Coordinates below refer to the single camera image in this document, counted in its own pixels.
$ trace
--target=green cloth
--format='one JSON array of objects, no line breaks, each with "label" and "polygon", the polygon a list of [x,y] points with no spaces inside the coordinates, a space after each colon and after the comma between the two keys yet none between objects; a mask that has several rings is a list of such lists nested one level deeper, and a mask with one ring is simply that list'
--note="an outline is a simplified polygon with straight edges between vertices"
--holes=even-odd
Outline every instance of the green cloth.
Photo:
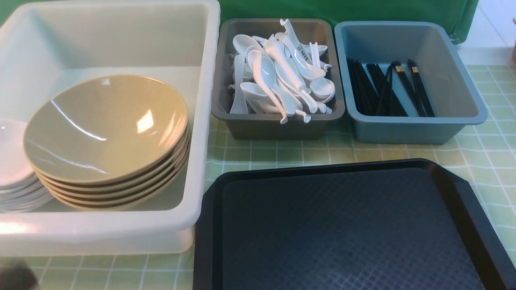
[{"label": "green cloth", "polygon": [[0,0],[0,23],[3,24],[16,8],[31,2],[43,2],[47,0]]},{"label": "green cloth", "polygon": [[441,25],[455,44],[466,40],[478,0],[219,0],[231,18],[319,18],[343,21],[424,21]]}]

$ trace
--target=blue plastic tray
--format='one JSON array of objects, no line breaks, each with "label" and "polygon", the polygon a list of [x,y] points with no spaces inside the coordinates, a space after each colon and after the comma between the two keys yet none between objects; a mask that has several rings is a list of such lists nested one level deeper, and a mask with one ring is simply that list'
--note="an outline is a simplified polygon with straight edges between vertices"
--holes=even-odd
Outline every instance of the blue plastic tray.
[{"label": "blue plastic tray", "polygon": [[[342,84],[357,139],[368,143],[443,144],[466,125],[483,123],[486,107],[449,40],[438,25],[426,22],[353,21],[335,26],[335,44]],[[396,74],[393,90],[408,117],[366,116],[357,111],[346,58],[378,63],[384,71],[392,61],[418,64],[436,113],[416,117],[416,111]]]}]

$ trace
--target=storage bin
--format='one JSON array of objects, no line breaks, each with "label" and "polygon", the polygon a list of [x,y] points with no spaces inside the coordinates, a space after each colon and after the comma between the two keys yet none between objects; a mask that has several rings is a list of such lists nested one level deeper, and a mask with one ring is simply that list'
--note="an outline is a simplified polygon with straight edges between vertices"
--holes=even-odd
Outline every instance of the storage bin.
[{"label": "storage bin", "polygon": [[330,25],[319,19],[290,19],[290,21],[301,43],[317,42],[328,46],[328,51],[321,56],[321,61],[332,65],[327,78],[335,83],[335,97],[327,105],[333,113],[312,114],[312,120],[308,124],[305,124],[300,116],[289,117],[288,122],[283,125],[280,124],[281,115],[279,114],[230,114],[233,98],[228,85],[234,82],[231,70],[232,58],[229,54],[236,53],[233,37],[246,34],[268,38],[271,34],[285,31],[285,28],[280,25],[279,18],[228,20],[220,30],[213,80],[212,114],[215,118],[226,122],[235,139],[317,139],[323,135],[329,122],[339,119],[344,114],[344,95]]},{"label": "storage bin", "polygon": [[[483,123],[486,107],[445,31],[432,23],[397,21],[343,22],[335,40],[349,115],[358,141],[442,144],[466,125]],[[416,117],[407,93],[393,75],[393,90],[408,117],[365,116],[357,111],[346,57],[363,65],[392,61],[418,64],[435,118]]]},{"label": "storage bin", "polygon": [[194,240],[204,193],[220,8],[212,0],[32,3],[0,29],[0,117],[27,122],[85,80],[138,74],[174,86],[188,107],[187,168],[129,211],[79,212],[57,200],[0,214],[0,256],[182,252]]}]

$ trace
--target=white plastic spoon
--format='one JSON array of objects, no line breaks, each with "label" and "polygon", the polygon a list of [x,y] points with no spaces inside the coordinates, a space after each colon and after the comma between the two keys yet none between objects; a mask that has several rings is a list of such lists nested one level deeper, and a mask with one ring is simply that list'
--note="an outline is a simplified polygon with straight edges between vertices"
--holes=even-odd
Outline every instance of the white plastic spoon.
[{"label": "white plastic spoon", "polygon": [[242,90],[244,98],[246,99],[251,109],[256,114],[264,114],[265,112],[262,109],[260,109],[259,106],[256,106],[254,102],[256,99],[269,99],[267,94],[260,88],[260,86],[255,83],[244,82],[240,84],[240,89]]},{"label": "white plastic spoon", "polygon": [[331,69],[331,65],[320,61],[320,54],[318,52],[319,46],[320,45],[317,45],[317,42],[315,44],[310,42],[310,44],[308,45],[310,55],[312,56],[312,65],[316,68],[322,68],[325,72],[328,72],[328,70]]},{"label": "white plastic spoon", "polygon": [[[271,43],[281,44],[279,41],[276,41],[276,40],[269,41],[267,43],[268,44],[271,44]],[[296,113],[296,105],[294,103],[294,100],[292,100],[289,95],[283,94],[281,92],[281,90],[279,89],[278,81],[277,81],[277,77],[276,77],[276,69],[274,68],[274,63],[272,63],[272,61],[263,54],[262,54],[262,57],[264,58],[264,59],[262,59],[262,75],[263,75],[265,84],[271,89],[271,91],[276,96],[278,96],[278,98],[281,101],[281,104],[283,105],[283,108],[285,109],[287,116],[288,117],[293,116]]]},{"label": "white plastic spoon", "polygon": [[306,50],[304,50],[304,47],[301,44],[301,42],[299,42],[299,39],[296,36],[296,32],[294,31],[294,28],[292,27],[292,23],[290,23],[290,20],[289,19],[286,19],[286,20],[280,19],[280,24],[281,24],[281,26],[285,27],[286,36],[288,36],[290,38],[290,41],[294,46],[294,50],[297,50],[298,53],[301,54],[302,58],[305,61],[312,61],[311,58],[308,56]]},{"label": "white plastic spoon", "polygon": [[[233,63],[231,64],[231,71],[233,71],[233,81],[235,81],[235,56],[237,56],[238,54],[235,54],[233,56]],[[251,68],[249,67],[249,64],[248,63],[245,63],[244,65],[244,81],[245,82],[248,82],[250,80],[253,79],[253,72],[251,71]]]},{"label": "white plastic spoon", "polygon": [[267,56],[276,61],[276,65],[281,66],[287,79],[294,87],[306,87],[306,83],[299,77],[297,68],[289,64],[289,59],[284,54],[285,45],[283,43],[277,40],[267,41],[264,51]]},{"label": "white plastic spoon", "polygon": [[[270,58],[264,56],[261,51],[250,51],[247,56],[249,59],[252,59],[250,63],[253,63],[254,81],[267,94],[267,96],[276,105],[276,107],[280,109],[280,113],[282,116],[280,124],[285,124],[288,121],[285,109],[283,108],[280,101],[276,98],[276,96],[269,87],[269,85],[272,87],[276,86],[276,73],[274,72],[274,75],[270,74],[270,66],[272,65],[272,67],[274,68],[272,61],[270,60]],[[265,63],[267,71],[262,70],[262,63]]]},{"label": "white plastic spoon", "polygon": [[[271,35],[271,36],[269,37],[269,39],[265,39],[265,38],[262,38],[262,37],[259,37],[259,36],[253,36],[252,38],[253,38],[254,40],[256,40],[257,42],[259,42],[259,43],[260,43],[264,48],[265,48],[265,46],[267,45],[267,41],[273,41],[273,40],[276,40],[276,41],[277,41],[277,39],[276,39],[276,37],[274,36],[274,34],[273,34],[273,35]],[[285,56],[286,56],[287,58],[290,58],[290,56],[291,56],[291,55],[290,55],[290,51],[289,51],[286,47],[285,47],[284,49],[285,49]]]},{"label": "white plastic spoon", "polygon": [[285,44],[288,50],[290,50],[292,58],[295,61],[297,70],[303,78],[307,80],[314,80],[320,77],[324,77],[326,75],[326,72],[323,69],[311,65],[301,56],[299,51],[296,50],[290,38],[286,34],[276,33],[276,38],[280,40],[283,44]]},{"label": "white plastic spoon", "polygon": [[262,49],[262,47],[261,47],[261,46],[250,46],[250,47],[248,47],[248,48],[246,49],[246,54],[245,54],[245,56],[246,56],[246,62],[247,62],[247,64],[249,64],[249,68],[251,69],[251,73],[252,73],[252,71],[253,71],[253,66],[254,66],[253,61],[254,61],[254,59],[253,59],[253,58],[251,58],[251,59],[250,59],[250,58],[248,57],[248,55],[249,55],[249,53],[250,53],[250,52],[252,52],[252,51],[260,51],[260,52],[263,52],[263,49]]},{"label": "white plastic spoon", "polygon": [[[312,53],[314,53],[317,49],[317,42],[315,44],[310,42],[310,49]],[[312,64],[314,66],[319,65],[318,55],[312,59]],[[328,103],[335,96],[335,84],[325,77],[311,81],[310,89],[312,90],[312,93],[314,94],[317,101],[324,104]]]},{"label": "white plastic spoon", "polygon": [[323,114],[326,113],[326,109],[328,108],[325,104],[321,103],[321,102],[317,102],[317,108],[319,109],[319,111]]},{"label": "white plastic spoon", "polygon": [[[310,51],[310,45],[309,44],[303,44],[303,48],[306,52]],[[323,55],[326,51],[328,50],[328,46],[327,45],[318,45],[317,46],[317,54],[319,56]]]},{"label": "white plastic spoon", "polygon": [[244,65],[245,59],[242,54],[235,56],[235,99],[231,105],[230,114],[249,114],[247,103],[244,99],[240,84],[244,81]]},{"label": "white plastic spoon", "polygon": [[305,91],[305,87],[296,87],[290,80],[289,80],[289,75],[285,72],[285,70],[283,69],[283,67],[281,65],[279,65],[279,63],[276,63],[275,65],[275,69],[276,69],[276,73],[278,75],[278,78],[281,80],[281,82],[287,87],[289,88],[291,91],[294,92],[294,94],[297,94],[299,95],[303,101],[306,103],[306,105],[308,106],[308,110],[310,111],[310,113],[314,114],[317,112],[318,110],[318,107],[317,107],[317,103],[315,102],[315,100],[312,98],[312,96],[310,96],[310,94],[308,92]]},{"label": "white plastic spoon", "polygon": [[250,46],[257,46],[260,49],[262,48],[256,40],[245,34],[235,35],[235,37],[233,37],[233,46],[241,55],[246,55],[246,50]]}]

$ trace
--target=white plastic bin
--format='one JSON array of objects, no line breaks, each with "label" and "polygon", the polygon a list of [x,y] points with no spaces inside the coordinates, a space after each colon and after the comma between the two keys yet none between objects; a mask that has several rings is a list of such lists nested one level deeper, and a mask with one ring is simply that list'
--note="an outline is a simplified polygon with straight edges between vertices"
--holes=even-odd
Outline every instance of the white plastic bin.
[{"label": "white plastic bin", "polygon": [[215,0],[33,3],[0,29],[0,117],[27,122],[87,79],[141,74],[173,85],[193,124],[187,169],[126,212],[77,212],[57,200],[0,214],[0,255],[164,253],[187,250],[200,214],[220,21]]}]

